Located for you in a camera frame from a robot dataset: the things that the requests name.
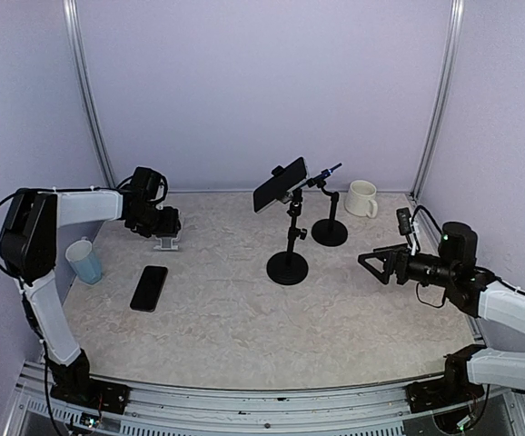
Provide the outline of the grey white folding phone stand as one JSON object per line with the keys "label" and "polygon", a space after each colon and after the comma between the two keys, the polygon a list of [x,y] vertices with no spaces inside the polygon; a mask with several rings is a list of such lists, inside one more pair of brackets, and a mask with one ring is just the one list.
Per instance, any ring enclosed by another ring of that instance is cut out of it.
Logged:
{"label": "grey white folding phone stand", "polygon": [[178,227],[176,235],[156,236],[157,244],[154,250],[158,252],[177,252],[179,250],[179,242],[183,234],[183,217],[178,220]]}

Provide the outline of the black stand holding blue phone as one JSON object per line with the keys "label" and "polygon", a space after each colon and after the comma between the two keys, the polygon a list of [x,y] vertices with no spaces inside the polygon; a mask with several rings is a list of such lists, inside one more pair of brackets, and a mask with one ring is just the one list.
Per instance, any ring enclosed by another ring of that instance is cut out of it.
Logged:
{"label": "black stand holding blue phone", "polygon": [[328,218],[321,219],[313,225],[312,238],[315,242],[323,246],[341,246],[347,241],[348,230],[343,223],[336,219],[340,195],[338,192],[326,190],[325,186],[327,178],[321,179],[319,175],[311,178],[307,182],[307,186],[320,189],[323,194],[330,198],[330,212]]}

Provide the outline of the black telescopic phone stand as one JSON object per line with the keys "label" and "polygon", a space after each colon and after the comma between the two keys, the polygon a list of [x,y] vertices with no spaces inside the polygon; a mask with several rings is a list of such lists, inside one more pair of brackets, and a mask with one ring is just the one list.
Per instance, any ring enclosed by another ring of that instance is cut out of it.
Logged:
{"label": "black telescopic phone stand", "polygon": [[307,179],[307,168],[303,159],[290,164],[281,173],[281,191],[277,199],[282,203],[289,203],[287,213],[291,223],[287,235],[287,248],[283,252],[274,254],[266,264],[266,272],[274,281],[282,285],[295,285],[302,282],[309,271],[304,257],[294,251],[298,238],[304,240],[307,230],[297,226],[298,217],[302,212],[301,183]]}

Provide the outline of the black smartphone with silver edge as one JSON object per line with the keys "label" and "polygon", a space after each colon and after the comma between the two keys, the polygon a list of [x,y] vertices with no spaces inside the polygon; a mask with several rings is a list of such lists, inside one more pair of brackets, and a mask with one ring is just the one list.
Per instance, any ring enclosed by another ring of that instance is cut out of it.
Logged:
{"label": "black smartphone with silver edge", "polygon": [[307,164],[302,156],[286,167],[275,167],[272,170],[272,177],[254,190],[253,211],[260,213],[276,201],[288,202],[290,192],[300,187],[307,178]]}

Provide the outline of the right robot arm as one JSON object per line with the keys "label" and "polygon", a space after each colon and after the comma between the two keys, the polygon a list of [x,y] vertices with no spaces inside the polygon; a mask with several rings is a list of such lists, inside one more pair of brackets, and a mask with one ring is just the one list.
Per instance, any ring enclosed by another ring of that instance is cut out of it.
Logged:
{"label": "right robot arm", "polygon": [[[477,265],[477,242],[469,225],[446,222],[435,255],[404,243],[361,254],[358,262],[383,284],[395,278],[441,287],[460,312],[525,336],[525,291]],[[413,382],[406,395],[411,412],[423,412],[479,398],[491,385],[525,391],[525,352],[468,345],[446,356],[440,378]]]}

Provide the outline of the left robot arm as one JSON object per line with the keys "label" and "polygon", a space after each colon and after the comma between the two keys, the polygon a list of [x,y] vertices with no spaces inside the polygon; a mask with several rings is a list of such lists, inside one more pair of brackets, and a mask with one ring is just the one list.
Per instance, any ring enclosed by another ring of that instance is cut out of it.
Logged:
{"label": "left robot arm", "polygon": [[146,167],[116,188],[20,188],[0,230],[0,270],[15,280],[26,319],[44,347],[47,395],[99,412],[122,414],[128,386],[95,379],[71,333],[56,288],[57,231],[73,224],[122,221],[145,238],[176,238],[177,209],[163,205],[167,179]]}

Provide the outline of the cream ceramic mug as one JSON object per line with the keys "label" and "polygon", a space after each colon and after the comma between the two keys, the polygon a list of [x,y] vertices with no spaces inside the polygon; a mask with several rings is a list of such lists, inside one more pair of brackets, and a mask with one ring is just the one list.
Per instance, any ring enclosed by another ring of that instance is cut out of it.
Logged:
{"label": "cream ceramic mug", "polygon": [[377,188],[372,183],[363,180],[353,181],[345,195],[344,208],[355,216],[375,218],[379,209],[376,194]]}

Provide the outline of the translucent blue plastic cup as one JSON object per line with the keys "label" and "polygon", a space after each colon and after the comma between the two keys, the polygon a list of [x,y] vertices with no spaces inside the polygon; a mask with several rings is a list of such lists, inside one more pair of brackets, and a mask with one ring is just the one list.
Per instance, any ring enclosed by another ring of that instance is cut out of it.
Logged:
{"label": "translucent blue plastic cup", "polygon": [[94,252],[93,244],[86,238],[69,245],[64,257],[81,282],[93,285],[102,279],[101,263]]}

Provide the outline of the front aluminium rail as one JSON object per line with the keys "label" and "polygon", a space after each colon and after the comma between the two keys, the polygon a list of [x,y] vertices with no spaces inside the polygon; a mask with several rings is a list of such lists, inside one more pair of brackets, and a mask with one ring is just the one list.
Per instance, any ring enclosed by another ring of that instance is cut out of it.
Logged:
{"label": "front aluminium rail", "polygon": [[5,435],[525,435],[520,403],[493,387],[487,399],[413,412],[406,381],[283,391],[200,389],[125,381],[123,413],[47,399],[41,364],[24,365]]}

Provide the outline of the left aluminium frame post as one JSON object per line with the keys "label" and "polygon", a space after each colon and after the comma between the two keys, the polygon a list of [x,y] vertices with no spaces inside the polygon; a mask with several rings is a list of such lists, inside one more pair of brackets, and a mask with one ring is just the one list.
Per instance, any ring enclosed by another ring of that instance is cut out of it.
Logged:
{"label": "left aluminium frame post", "polygon": [[88,74],[84,41],[79,20],[78,4],[75,0],[63,1],[65,27],[71,46],[79,92],[93,140],[94,154],[100,166],[105,184],[110,188],[117,185],[114,169],[105,145],[104,136],[94,101],[94,93]]}

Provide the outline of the aluminium frame post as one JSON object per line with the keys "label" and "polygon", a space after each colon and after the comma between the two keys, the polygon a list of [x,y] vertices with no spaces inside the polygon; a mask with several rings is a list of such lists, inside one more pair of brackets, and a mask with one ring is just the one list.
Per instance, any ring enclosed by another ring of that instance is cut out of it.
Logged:
{"label": "aluminium frame post", "polygon": [[465,2],[463,0],[453,0],[451,2],[447,37],[444,44],[440,78],[434,99],[434,105],[432,107],[431,120],[426,133],[421,160],[411,188],[411,198],[414,202],[418,202],[422,196],[431,169],[438,136],[441,131],[441,124],[449,100],[451,79],[461,39],[464,9]]}
{"label": "aluminium frame post", "polygon": [[65,27],[71,46],[79,92],[93,140],[94,154],[100,166],[105,184],[110,188],[117,185],[114,169],[105,145],[104,136],[94,101],[94,93],[88,74],[84,41],[79,20],[78,4],[75,0],[63,1]]}

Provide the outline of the right aluminium frame post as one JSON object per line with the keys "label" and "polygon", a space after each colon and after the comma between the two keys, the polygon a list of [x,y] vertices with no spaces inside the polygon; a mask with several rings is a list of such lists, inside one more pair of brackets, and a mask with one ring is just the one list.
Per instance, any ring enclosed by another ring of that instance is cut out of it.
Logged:
{"label": "right aluminium frame post", "polygon": [[444,44],[440,78],[434,99],[434,105],[432,107],[431,120],[426,133],[421,160],[411,188],[411,198],[414,202],[418,202],[422,196],[431,169],[438,136],[441,131],[441,124],[449,100],[451,79],[461,39],[464,9],[465,2],[463,0],[453,0],[451,2],[447,37]]}

